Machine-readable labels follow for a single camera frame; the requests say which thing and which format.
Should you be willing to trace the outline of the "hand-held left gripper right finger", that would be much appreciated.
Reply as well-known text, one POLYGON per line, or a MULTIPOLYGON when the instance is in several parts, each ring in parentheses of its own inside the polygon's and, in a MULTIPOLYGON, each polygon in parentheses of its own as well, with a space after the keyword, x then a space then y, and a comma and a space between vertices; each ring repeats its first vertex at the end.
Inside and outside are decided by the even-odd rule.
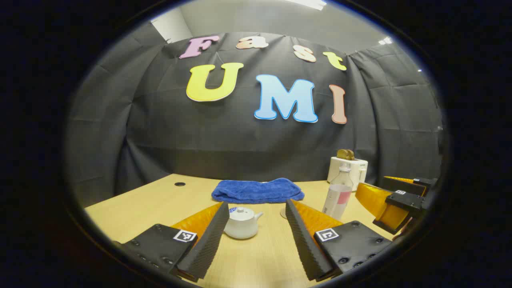
POLYGON ((392 243, 360 221, 343 224, 294 199, 287 199, 285 214, 309 280, 347 273, 392 243))

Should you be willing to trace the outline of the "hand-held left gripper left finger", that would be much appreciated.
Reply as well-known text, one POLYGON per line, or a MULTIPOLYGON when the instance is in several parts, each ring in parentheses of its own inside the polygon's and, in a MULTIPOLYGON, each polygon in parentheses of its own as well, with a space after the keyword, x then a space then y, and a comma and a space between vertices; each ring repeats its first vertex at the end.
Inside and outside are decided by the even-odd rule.
POLYGON ((219 202, 172 226, 154 224, 117 248, 166 278, 203 279, 219 248, 229 207, 219 202))

